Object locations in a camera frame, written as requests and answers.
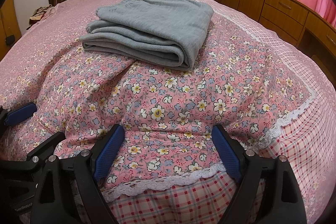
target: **pink floral bedspread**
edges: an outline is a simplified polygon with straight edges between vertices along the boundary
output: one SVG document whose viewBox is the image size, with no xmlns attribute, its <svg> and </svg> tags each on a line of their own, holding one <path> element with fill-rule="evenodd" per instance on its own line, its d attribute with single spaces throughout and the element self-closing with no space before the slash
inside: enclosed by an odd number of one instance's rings
<svg viewBox="0 0 336 224">
<path fill-rule="evenodd" d="M 56 131 L 65 132 L 66 140 L 55 154 L 72 157 L 118 123 L 125 142 L 101 182 L 111 204 L 141 198 L 147 190 L 168 196 L 174 185 L 189 187 L 218 174 L 221 191 L 230 197 L 234 185 L 211 140 L 212 126 L 220 123 L 245 148 L 288 157 L 313 223 L 336 181 L 336 96 L 320 69 L 273 32 L 212 0 L 197 0 L 215 13 L 192 71 L 83 51 L 78 37 L 96 19 L 95 9 L 119 1 L 59 4 L 1 61 L 0 105 L 15 109 L 34 101 L 38 108 L 1 139 L 9 160 L 25 160 Z M 204 196 L 204 186 L 197 193 Z M 228 203 L 223 200 L 222 211 Z M 146 223 L 156 223 L 153 214 Z M 121 223 L 143 217 L 116 215 Z M 191 215 L 181 221 L 192 222 Z M 209 214 L 204 222 L 216 223 L 220 216 Z"/>
</svg>

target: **clothing pile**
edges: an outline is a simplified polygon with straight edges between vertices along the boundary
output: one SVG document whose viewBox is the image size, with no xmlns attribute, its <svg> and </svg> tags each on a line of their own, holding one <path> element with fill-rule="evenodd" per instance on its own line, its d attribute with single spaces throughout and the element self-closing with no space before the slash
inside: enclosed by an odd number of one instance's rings
<svg viewBox="0 0 336 224">
<path fill-rule="evenodd" d="M 27 30 L 33 26 L 35 23 L 39 22 L 44 14 L 47 12 L 47 10 L 49 8 L 51 8 L 52 5 L 48 5 L 48 6 L 45 6 L 45 7 L 40 7 L 38 9 L 35 10 L 35 12 L 33 13 L 33 15 L 29 18 L 29 27 L 27 28 Z"/>
<path fill-rule="evenodd" d="M 96 10 L 83 48 L 190 70 L 207 36 L 212 8 L 193 0 L 122 0 Z"/>
</svg>

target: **white lace trim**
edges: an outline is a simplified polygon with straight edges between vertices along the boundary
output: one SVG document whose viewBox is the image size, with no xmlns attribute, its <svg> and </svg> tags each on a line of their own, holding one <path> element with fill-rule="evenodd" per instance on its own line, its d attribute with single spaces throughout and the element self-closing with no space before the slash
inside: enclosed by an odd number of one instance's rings
<svg viewBox="0 0 336 224">
<path fill-rule="evenodd" d="M 242 26 L 238 21 L 236 21 L 235 19 L 233 19 L 232 17 L 230 17 L 229 15 L 223 14 L 221 13 L 218 9 L 216 9 L 215 7 L 212 7 L 214 12 L 218 15 L 221 15 L 222 17 L 225 17 L 226 19 L 230 20 L 231 22 L 233 22 L 234 24 L 238 25 L 243 31 L 245 31 L 249 36 L 251 36 L 254 40 L 258 41 L 258 42 L 262 42 L 262 43 L 266 43 L 265 41 L 261 41 L 259 39 L 259 37 L 255 36 L 254 34 L 252 34 L 248 29 L 246 29 L 244 26 Z M 272 126 L 272 128 L 270 128 L 267 133 L 265 134 L 264 137 L 259 138 L 259 141 L 253 143 L 252 145 L 249 145 L 247 147 L 247 149 L 252 149 L 256 152 L 258 152 L 260 149 L 264 149 L 266 147 L 268 147 L 268 145 L 270 145 L 270 143 L 272 142 L 272 140 L 274 138 L 278 138 L 281 135 L 281 127 L 286 126 L 288 124 L 290 124 L 292 119 L 297 119 L 299 115 L 301 115 L 308 107 L 309 104 L 314 100 L 314 98 L 316 97 L 316 93 L 314 90 L 312 90 L 308 84 L 306 83 L 306 81 L 302 78 L 301 75 L 297 74 L 290 66 L 289 64 L 284 61 L 281 57 L 281 55 L 279 55 L 281 58 L 281 61 L 286 65 L 287 68 L 289 68 L 298 78 L 300 78 L 300 80 L 305 84 L 307 90 L 310 93 L 309 98 L 303 102 L 303 104 L 287 113 L 285 116 L 278 118 L 275 122 L 275 124 Z"/>
<path fill-rule="evenodd" d="M 112 202 L 113 200 L 120 197 L 122 194 L 127 196 L 136 196 L 148 189 L 164 191 L 173 187 L 174 185 L 180 185 L 180 186 L 190 185 L 197 182 L 200 178 L 204 179 L 210 178 L 214 176 L 218 171 L 220 172 L 226 171 L 221 161 L 215 163 L 214 165 L 208 168 L 196 170 L 191 173 L 175 175 L 170 177 L 135 180 L 131 182 L 122 183 L 116 187 L 113 187 L 112 189 L 103 191 L 102 195 L 106 200 L 106 202 Z M 79 194 L 75 195 L 75 200 L 77 203 L 82 204 Z"/>
</svg>

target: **pink plaid sheet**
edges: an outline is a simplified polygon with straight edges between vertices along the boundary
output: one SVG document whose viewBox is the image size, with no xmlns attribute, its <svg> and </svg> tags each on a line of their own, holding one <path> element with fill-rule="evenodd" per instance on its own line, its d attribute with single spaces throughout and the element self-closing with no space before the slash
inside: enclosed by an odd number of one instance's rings
<svg viewBox="0 0 336 224">
<path fill-rule="evenodd" d="M 222 65 L 223 70 L 226 69 L 223 75 L 227 73 L 227 77 L 218 76 L 217 78 L 217 75 L 213 74 L 215 77 L 211 80 L 210 71 L 215 68 L 219 70 L 214 63 L 211 63 L 213 62 L 211 57 L 220 60 L 221 51 L 214 52 L 211 51 L 212 48 L 204 48 L 200 53 L 203 53 L 203 56 L 206 53 L 210 57 L 207 55 L 206 59 L 200 59 L 199 62 L 203 66 L 202 62 L 206 60 L 210 66 L 205 65 L 201 71 L 196 70 L 187 74 L 191 77 L 194 77 L 194 74 L 198 75 L 196 76 L 198 82 L 194 88 L 199 89 L 200 93 L 203 86 L 213 84 L 214 94 L 226 94 L 229 101 L 226 101 L 225 105 L 217 96 L 214 99 L 210 96 L 206 97 L 203 101 L 197 98 L 195 102 L 189 102 L 190 109 L 187 110 L 188 106 L 184 106 L 184 101 L 179 99 L 174 102 L 174 108 L 170 109 L 166 104 L 170 103 L 170 100 L 174 101 L 175 98 L 170 95 L 169 92 L 172 90 L 169 89 L 177 85 L 177 81 L 183 79 L 184 75 L 151 66 L 147 68 L 145 64 L 115 55 L 110 55 L 109 63 L 105 62 L 106 54 L 97 53 L 93 56 L 90 52 L 82 52 L 76 38 L 84 32 L 87 22 L 95 18 L 93 15 L 95 8 L 107 5 L 109 1 L 69 0 L 62 3 L 55 8 L 54 15 L 50 15 L 27 32 L 0 63 L 0 71 L 4 72 L 0 84 L 5 87 L 5 93 L 0 95 L 0 103 L 12 108 L 35 100 L 39 108 L 34 117 L 11 129 L 8 135 L 4 136 L 1 140 L 2 150 L 10 155 L 10 159 L 24 160 L 26 153 L 49 137 L 50 132 L 65 130 L 67 140 L 57 148 L 55 153 L 60 157 L 73 156 L 84 148 L 90 148 L 92 141 L 105 134 L 109 125 L 121 122 L 127 131 L 129 130 L 126 132 L 129 137 L 126 135 L 127 140 L 102 188 L 103 195 L 110 202 L 110 207 L 118 221 L 120 223 L 143 221 L 146 223 L 199 223 L 202 221 L 216 223 L 225 211 L 235 186 L 211 145 L 209 135 L 211 125 L 215 121 L 227 125 L 226 120 L 232 120 L 230 113 L 235 113 L 237 108 L 234 109 L 234 103 L 231 102 L 239 99 L 244 101 L 246 98 L 248 100 L 250 91 L 254 91 L 257 98 L 259 94 L 264 94 L 265 87 L 268 86 L 265 80 L 268 77 L 265 75 L 259 79 L 255 77 L 252 84 L 244 83 L 246 92 L 242 89 L 241 95 L 245 97 L 241 97 L 237 90 L 233 90 L 232 93 L 240 97 L 233 97 L 230 95 L 231 87 L 228 84 L 234 82 L 234 78 L 239 79 L 240 73 L 237 70 L 232 79 L 229 76 L 230 72 L 226 70 L 230 71 L 234 68 L 236 62 L 231 57 L 231 62 Z M 300 185 L 308 222 L 314 223 L 325 208 L 335 185 L 335 90 L 317 65 L 294 47 L 281 41 L 275 33 L 266 30 L 245 15 L 212 0 L 196 1 L 211 5 L 215 11 L 213 17 L 215 26 L 223 25 L 222 28 L 215 29 L 217 37 L 227 36 L 225 39 L 227 43 L 219 43 L 221 50 L 224 51 L 224 47 L 235 50 L 237 47 L 237 50 L 245 51 L 244 54 L 242 52 L 239 54 L 246 72 L 250 69 L 257 70 L 259 64 L 263 65 L 257 62 L 259 60 L 253 59 L 253 54 L 247 53 L 249 50 L 264 48 L 268 56 L 270 52 L 272 55 L 267 58 L 276 59 L 274 70 L 280 70 L 279 84 L 284 89 L 281 89 L 279 94 L 267 92 L 266 96 L 262 96 L 265 101 L 261 100 L 260 105 L 257 100 L 254 105 L 252 105 L 253 102 L 249 102 L 244 113 L 236 111 L 238 114 L 236 116 L 240 120 L 238 119 L 238 124 L 232 122 L 229 125 L 229 132 L 234 133 L 236 129 L 235 137 L 242 145 L 259 150 L 259 155 L 276 157 L 283 154 L 288 157 Z M 230 33 L 232 30 L 237 33 L 236 37 Z M 210 37 L 207 43 L 213 47 L 216 45 L 216 39 Z M 20 60 L 20 63 L 16 64 L 14 60 Z M 273 75 L 274 70 L 270 70 L 269 74 Z M 128 78 L 128 81 L 124 77 L 125 74 L 136 76 Z M 102 83 L 98 78 L 93 79 L 93 75 L 95 77 L 104 75 L 106 80 L 113 79 L 113 81 Z M 147 91 L 147 96 L 160 89 L 151 77 L 161 80 L 159 81 L 162 83 L 161 89 L 166 94 L 160 91 L 163 94 L 149 97 L 147 101 L 137 98 L 137 94 L 144 91 L 142 82 L 138 80 L 141 78 L 139 75 L 148 81 L 150 90 Z M 292 82 L 298 83 L 298 86 L 292 88 Z M 181 93 L 187 89 L 186 86 L 190 88 L 192 83 L 185 84 L 184 90 L 181 86 Z M 79 103 L 79 97 L 73 95 L 74 90 L 77 94 L 83 93 L 84 98 L 88 99 Z M 97 90 L 100 93 L 99 96 L 92 92 Z M 122 100 L 124 104 L 112 104 L 108 108 L 108 103 L 112 101 L 115 103 L 114 98 L 120 95 L 124 95 Z M 281 95 L 286 102 L 285 105 L 280 103 Z M 135 102 L 128 104 L 127 96 L 135 98 Z M 152 102 L 154 98 L 160 98 L 160 104 Z M 133 116 L 128 113 L 129 110 L 136 108 L 133 102 L 141 100 L 148 105 L 145 104 L 146 107 L 142 108 L 138 106 L 139 109 L 135 110 Z M 277 111 L 273 109 L 274 104 L 278 107 Z M 122 112 L 123 107 L 128 116 L 123 116 L 120 121 L 115 115 Z M 203 109 L 207 110 L 207 116 L 199 114 Z M 92 115 L 96 110 L 101 110 L 99 115 Z M 264 113 L 269 116 L 262 119 Z M 147 120 L 133 124 L 135 117 L 147 118 Z M 212 117 L 213 121 L 207 122 L 207 117 Z M 148 123 L 147 121 L 150 121 L 148 119 L 155 119 L 156 126 L 159 128 L 155 128 L 154 123 Z M 174 124 L 179 130 L 171 130 Z M 170 128 L 170 132 L 167 135 L 168 139 L 164 139 L 159 129 L 164 130 L 167 127 Z M 142 145 L 136 143 L 138 137 L 142 139 Z M 161 143 L 149 143 L 152 140 Z M 177 146 L 179 141 L 183 142 L 182 146 Z M 180 161 L 179 164 L 175 163 L 174 157 L 170 157 L 177 147 L 179 152 L 188 153 L 183 159 L 179 158 L 179 153 L 174 152 L 173 155 Z M 140 150 L 150 151 L 150 148 L 155 148 L 147 153 L 152 156 L 143 157 Z M 259 199 L 256 199 L 254 211 L 259 200 L 260 195 Z"/>
</svg>

